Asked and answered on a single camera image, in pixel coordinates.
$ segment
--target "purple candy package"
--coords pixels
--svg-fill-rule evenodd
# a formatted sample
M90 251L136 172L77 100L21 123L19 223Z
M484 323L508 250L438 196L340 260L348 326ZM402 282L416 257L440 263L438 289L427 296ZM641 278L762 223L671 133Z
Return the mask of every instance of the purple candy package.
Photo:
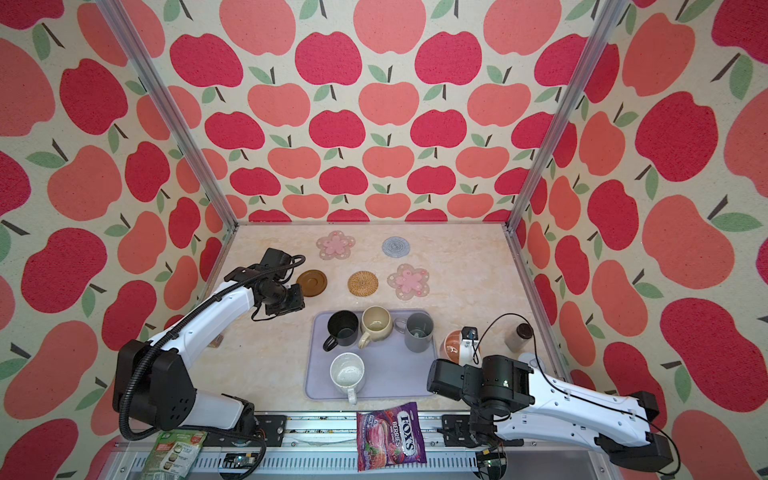
M416 402L357 414L357 471L399 463L426 463Z

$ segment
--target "black mug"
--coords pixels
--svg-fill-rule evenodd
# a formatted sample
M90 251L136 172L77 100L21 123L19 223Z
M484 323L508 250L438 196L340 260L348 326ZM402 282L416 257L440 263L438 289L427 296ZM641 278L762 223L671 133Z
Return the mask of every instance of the black mug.
M323 344L323 350L330 352L336 345L350 346L357 341L359 321L349 310L334 313L328 319L330 336Z

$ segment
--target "pink flower coaster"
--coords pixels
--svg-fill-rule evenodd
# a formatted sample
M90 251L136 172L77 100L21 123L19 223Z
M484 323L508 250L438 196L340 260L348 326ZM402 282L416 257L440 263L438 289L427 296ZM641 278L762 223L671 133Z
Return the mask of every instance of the pink flower coaster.
M395 289L395 295L400 300L410 300L413 296L429 295L429 272L423 268L413 268L404 263L397 267L397 272L388 276L387 285Z
M331 260L333 258L344 260L352 254L355 238L344 235L344 232L334 230L328 237L317 239L316 245L320 249L320 258L323 260Z

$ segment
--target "white mug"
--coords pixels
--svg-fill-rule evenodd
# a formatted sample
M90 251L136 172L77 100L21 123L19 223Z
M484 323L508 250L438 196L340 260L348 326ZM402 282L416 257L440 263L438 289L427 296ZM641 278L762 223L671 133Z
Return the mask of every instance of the white mug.
M386 308L383 306L369 306L362 313L362 321L360 322L362 336L357 343L357 348L364 349L371 342L384 340L392 333L394 324L392 316L389 315L389 311Z
M354 353L344 352L331 362L331 380L341 393L346 393L349 403L357 405L357 392L366 383L366 365Z

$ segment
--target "gray mug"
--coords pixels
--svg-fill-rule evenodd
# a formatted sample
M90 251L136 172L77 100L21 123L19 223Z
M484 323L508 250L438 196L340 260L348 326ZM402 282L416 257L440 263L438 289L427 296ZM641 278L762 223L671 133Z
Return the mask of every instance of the gray mug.
M408 319L395 320L395 328L406 338L406 347L414 353L420 353L429 348L432 343L432 332L435 323L426 313L413 313Z

